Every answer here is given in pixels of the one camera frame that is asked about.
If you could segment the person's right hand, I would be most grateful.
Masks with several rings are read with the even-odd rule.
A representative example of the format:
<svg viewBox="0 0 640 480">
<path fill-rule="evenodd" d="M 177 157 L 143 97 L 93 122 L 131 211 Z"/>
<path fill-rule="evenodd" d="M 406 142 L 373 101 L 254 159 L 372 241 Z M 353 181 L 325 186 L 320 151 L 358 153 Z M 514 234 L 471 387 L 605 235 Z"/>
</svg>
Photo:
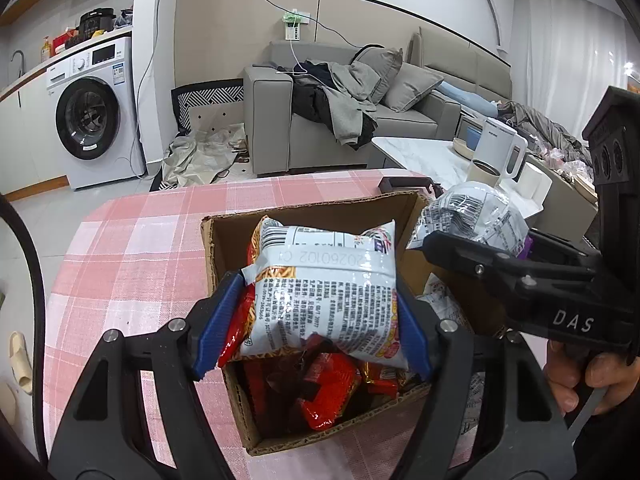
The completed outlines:
<svg viewBox="0 0 640 480">
<path fill-rule="evenodd" d="M 595 356 L 582 370 L 566 354 L 564 344 L 549 340 L 544 374 L 563 414 L 578 407 L 576 388 L 580 382 L 593 389 L 605 388 L 606 393 L 594 410 L 594 414 L 600 415 L 623 403 L 634 392 L 639 381 L 639 359 L 628 364 L 617 354 L 605 352 Z"/>
</svg>

